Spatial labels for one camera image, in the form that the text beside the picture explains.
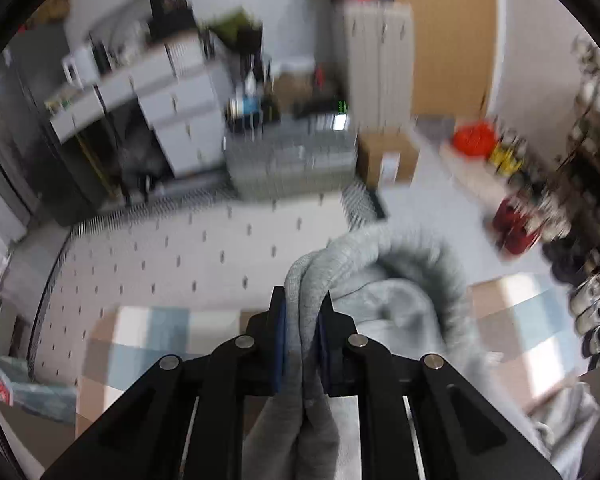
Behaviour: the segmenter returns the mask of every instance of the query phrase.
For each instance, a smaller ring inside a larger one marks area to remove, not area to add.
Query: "white cabinet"
[[[356,130],[405,130],[411,117],[413,17],[395,2],[346,0],[335,7],[336,57]]]
[[[197,75],[178,79],[167,88],[140,96],[147,124],[172,120],[205,107],[224,107],[231,97],[229,73],[220,62],[211,62]]]
[[[104,76],[98,83],[98,90],[104,105],[111,109],[132,99],[138,92],[174,78],[167,51],[160,46],[133,65]]]
[[[103,115],[104,110],[102,104],[100,104],[100,99],[95,89],[90,88],[85,90],[84,94],[66,110],[62,110],[54,115],[51,119],[51,125],[60,142],[64,142],[74,132],[97,121]]]
[[[224,117],[217,107],[155,129],[155,135],[175,176],[221,164],[224,160],[224,133]]]

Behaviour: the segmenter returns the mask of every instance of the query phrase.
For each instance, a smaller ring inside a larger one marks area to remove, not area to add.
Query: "floor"
[[[119,305],[266,310],[292,263],[347,232],[342,193],[181,209],[68,245],[38,339],[34,374],[73,385],[91,330]]]
[[[411,137],[420,149],[413,181],[378,192],[390,221],[414,225],[444,238],[462,262],[470,285],[516,272],[550,274],[540,244],[515,260],[501,258],[483,228],[484,219],[493,217],[495,211],[455,181],[442,163],[435,142],[417,132]]]

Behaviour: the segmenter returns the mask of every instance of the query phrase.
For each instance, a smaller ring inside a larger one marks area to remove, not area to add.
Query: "cardboard box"
[[[419,154],[406,134],[359,134],[358,174],[368,187],[411,182]]]

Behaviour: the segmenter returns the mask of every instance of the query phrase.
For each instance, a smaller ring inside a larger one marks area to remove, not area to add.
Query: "bottle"
[[[506,157],[510,154],[513,142],[515,140],[515,130],[507,130],[499,142],[496,143],[496,147],[489,156],[489,162],[494,167],[495,171],[498,171],[505,161]]]

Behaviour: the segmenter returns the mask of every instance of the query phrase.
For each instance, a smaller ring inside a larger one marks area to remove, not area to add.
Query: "metal screw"
[[[235,345],[238,348],[251,348],[255,344],[255,340],[250,335],[241,335],[235,339]]]
[[[160,368],[163,370],[175,370],[180,365],[180,360],[175,355],[165,355],[160,359]]]
[[[424,364],[433,370],[440,370],[445,364],[445,360],[438,354],[429,354],[424,358]]]
[[[366,346],[366,344],[369,342],[369,339],[366,335],[351,334],[349,336],[348,341],[351,346],[355,346],[356,348],[362,348]]]

